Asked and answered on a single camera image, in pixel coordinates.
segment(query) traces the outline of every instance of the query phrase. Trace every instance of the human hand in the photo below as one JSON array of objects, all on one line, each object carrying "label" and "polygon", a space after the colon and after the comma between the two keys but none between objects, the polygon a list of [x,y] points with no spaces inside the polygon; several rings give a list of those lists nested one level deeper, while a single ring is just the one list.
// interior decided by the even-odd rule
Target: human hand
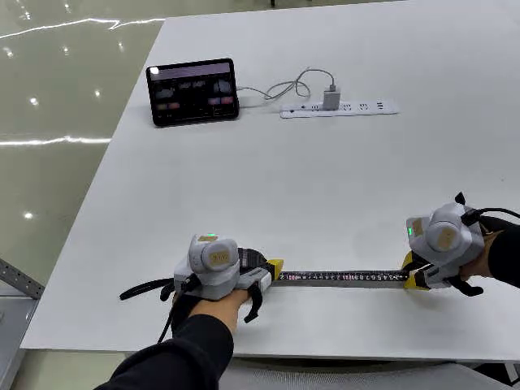
[{"label": "human hand", "polygon": [[491,272],[489,271],[489,249],[493,245],[493,241],[496,239],[500,232],[493,232],[484,236],[484,251],[471,262],[468,262],[464,266],[461,266],[459,275],[463,280],[468,280],[470,276],[480,275],[486,278],[492,278]]},{"label": "human hand", "polygon": [[234,332],[236,330],[238,310],[248,299],[249,294],[246,290],[233,290],[219,301],[202,300],[198,302],[189,314],[189,317],[195,314],[208,314],[222,321],[230,332]]}]

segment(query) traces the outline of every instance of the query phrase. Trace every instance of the electrical outlet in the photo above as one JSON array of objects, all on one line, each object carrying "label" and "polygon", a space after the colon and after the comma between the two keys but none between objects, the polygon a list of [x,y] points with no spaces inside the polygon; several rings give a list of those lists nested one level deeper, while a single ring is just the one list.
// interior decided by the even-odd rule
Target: electrical outlet
[{"label": "electrical outlet", "polygon": [[397,106],[388,100],[340,102],[338,110],[323,110],[322,103],[290,104],[282,106],[279,116],[289,118],[312,118],[319,116],[354,116],[398,114]]}]

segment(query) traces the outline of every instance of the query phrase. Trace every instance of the black cable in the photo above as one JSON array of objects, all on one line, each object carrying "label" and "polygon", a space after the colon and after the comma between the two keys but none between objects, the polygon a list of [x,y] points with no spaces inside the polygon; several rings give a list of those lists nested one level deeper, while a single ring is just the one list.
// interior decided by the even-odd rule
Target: black cable
[{"label": "black cable", "polygon": [[[177,299],[179,299],[181,296],[182,296],[182,292],[179,294],[179,296],[177,297]],[[166,336],[166,333],[168,332],[168,328],[170,327],[171,325],[171,321],[173,319],[173,305],[171,306],[171,309],[170,309],[170,314],[168,315],[168,319],[166,320],[166,324],[164,325],[164,328],[161,332],[161,335],[159,336],[159,340],[157,340],[157,344],[159,343],[162,343],[163,340],[164,340],[164,337]]]},{"label": "black cable", "polygon": [[479,212],[480,215],[482,215],[484,213],[491,212],[491,211],[495,211],[497,213],[509,214],[509,215],[512,215],[513,217],[517,217],[518,219],[520,219],[520,214],[519,213],[515,213],[514,211],[503,209],[501,207],[488,207],[488,208],[485,208],[485,209],[478,209],[478,212]]},{"label": "black cable", "polygon": [[464,213],[461,216],[461,221],[466,226],[470,226],[470,225],[476,223],[477,221],[479,221],[480,215],[482,215],[484,213],[488,213],[488,212],[504,213],[504,214],[512,215],[513,217],[520,219],[520,214],[515,213],[514,211],[504,209],[501,207],[488,207],[485,209],[468,210],[466,213]]}]

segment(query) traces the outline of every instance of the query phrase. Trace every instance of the yellow label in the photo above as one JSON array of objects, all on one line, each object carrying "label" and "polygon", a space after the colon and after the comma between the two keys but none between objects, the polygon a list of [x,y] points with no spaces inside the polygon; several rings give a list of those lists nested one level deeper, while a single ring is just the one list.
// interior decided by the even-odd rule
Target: yellow label
[{"label": "yellow label", "polygon": [[200,236],[198,237],[198,240],[199,241],[215,241],[217,238],[219,238],[218,236]]},{"label": "yellow label", "polygon": [[423,234],[423,221],[421,219],[415,219],[412,222],[412,229],[414,230],[415,236],[421,236]]},{"label": "yellow label", "polygon": [[220,252],[210,253],[210,264],[212,266],[221,266],[229,263],[229,252],[221,250]]},{"label": "yellow label", "polygon": [[442,229],[437,239],[437,245],[442,250],[448,250],[452,246],[453,239],[455,238],[455,231],[449,227]]}]

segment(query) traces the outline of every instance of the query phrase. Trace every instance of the power adapter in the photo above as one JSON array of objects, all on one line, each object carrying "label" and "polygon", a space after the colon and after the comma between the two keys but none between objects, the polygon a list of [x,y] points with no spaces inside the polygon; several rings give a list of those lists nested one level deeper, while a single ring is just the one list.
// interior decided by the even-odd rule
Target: power adapter
[{"label": "power adapter", "polygon": [[336,111],[340,108],[341,91],[334,84],[328,90],[323,91],[322,110]]}]

